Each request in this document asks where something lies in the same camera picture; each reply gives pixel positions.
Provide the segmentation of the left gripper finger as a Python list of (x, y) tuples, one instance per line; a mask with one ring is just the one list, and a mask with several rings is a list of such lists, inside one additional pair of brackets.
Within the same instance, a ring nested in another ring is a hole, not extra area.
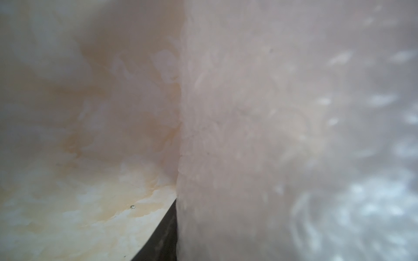
[(132, 261), (177, 261), (176, 200)]

